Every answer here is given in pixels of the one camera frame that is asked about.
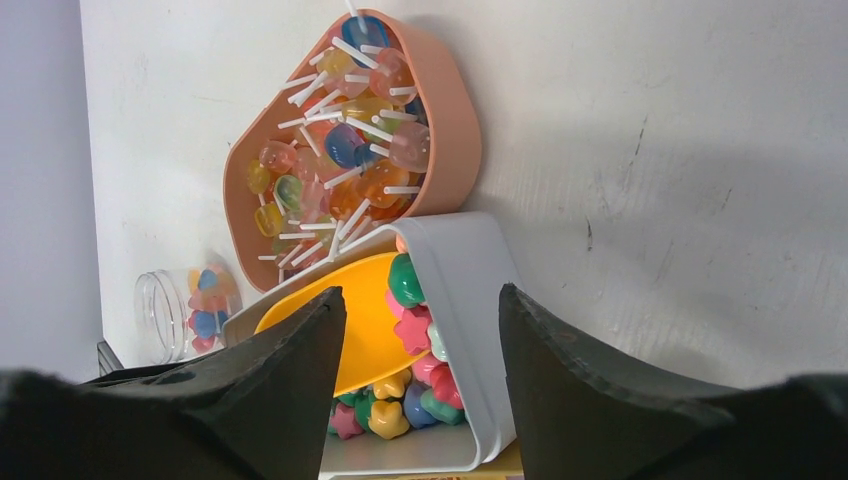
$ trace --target white container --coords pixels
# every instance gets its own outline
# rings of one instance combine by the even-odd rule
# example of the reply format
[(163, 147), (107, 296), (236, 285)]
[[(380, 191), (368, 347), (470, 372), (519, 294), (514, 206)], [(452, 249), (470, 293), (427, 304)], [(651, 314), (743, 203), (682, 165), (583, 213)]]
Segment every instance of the white container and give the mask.
[[(491, 215), (455, 213), (383, 225), (351, 244), (334, 264), (319, 262), (267, 292), (260, 303), (270, 307), (331, 270), (395, 251), (396, 234), (406, 241), (468, 422), (416, 430), (390, 441), (376, 435), (347, 441), (327, 437), (322, 478), (469, 471), (494, 460), (515, 439), (498, 330), (498, 296), (505, 283), (520, 287), (521, 281)], [(228, 341), (230, 335), (241, 339), (243, 332), (255, 328), (251, 322), (234, 317), (225, 326), (232, 331)]]

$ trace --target orange plastic scoop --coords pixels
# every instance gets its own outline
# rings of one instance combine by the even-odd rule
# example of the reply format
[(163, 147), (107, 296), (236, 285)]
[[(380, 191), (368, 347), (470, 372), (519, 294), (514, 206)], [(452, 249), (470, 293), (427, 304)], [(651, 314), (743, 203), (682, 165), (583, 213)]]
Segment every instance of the orange plastic scoop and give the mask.
[(288, 318), (325, 289), (340, 286), (347, 326), (334, 395), (362, 388), (412, 365), (426, 352), (416, 356), (406, 353), (393, 331), (397, 319), (385, 300), (389, 268), (396, 255), (391, 252), (363, 258), (292, 293), (265, 313), (256, 333)]

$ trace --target star-shaped candy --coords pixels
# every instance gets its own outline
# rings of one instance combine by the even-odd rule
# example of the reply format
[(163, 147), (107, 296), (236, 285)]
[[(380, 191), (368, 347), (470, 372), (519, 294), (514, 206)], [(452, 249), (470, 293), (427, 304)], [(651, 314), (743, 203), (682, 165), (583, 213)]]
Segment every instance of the star-shaped candy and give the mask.
[(330, 426), (336, 430), (342, 440), (365, 433), (365, 430), (356, 423), (353, 407), (348, 407), (344, 403), (336, 405), (336, 413), (330, 419)]
[(430, 349), (427, 327), (433, 322), (430, 310), (424, 307), (404, 309), (400, 321), (395, 325), (395, 335), (403, 341), (403, 349), (410, 355), (418, 355)]

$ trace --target jar of candy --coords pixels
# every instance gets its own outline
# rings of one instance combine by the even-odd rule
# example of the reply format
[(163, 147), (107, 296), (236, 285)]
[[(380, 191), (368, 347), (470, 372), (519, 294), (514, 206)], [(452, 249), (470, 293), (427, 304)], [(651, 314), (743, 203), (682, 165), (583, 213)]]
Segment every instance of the jar of candy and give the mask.
[(141, 275), (135, 318), (143, 360), (180, 362), (222, 348), (224, 322), (239, 307), (235, 280), (220, 265)]

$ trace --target white table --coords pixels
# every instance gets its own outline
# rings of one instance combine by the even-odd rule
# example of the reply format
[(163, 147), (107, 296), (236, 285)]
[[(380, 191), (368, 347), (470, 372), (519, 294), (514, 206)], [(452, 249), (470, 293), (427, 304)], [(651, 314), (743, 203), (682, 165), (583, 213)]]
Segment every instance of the white table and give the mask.
[[(454, 51), (485, 136), (466, 208), (497, 215), (541, 303), (705, 380), (848, 366), (848, 5), (370, 3)], [(127, 364), (140, 273), (237, 268), (229, 145), (343, 12), (82, 0), (104, 334)]]

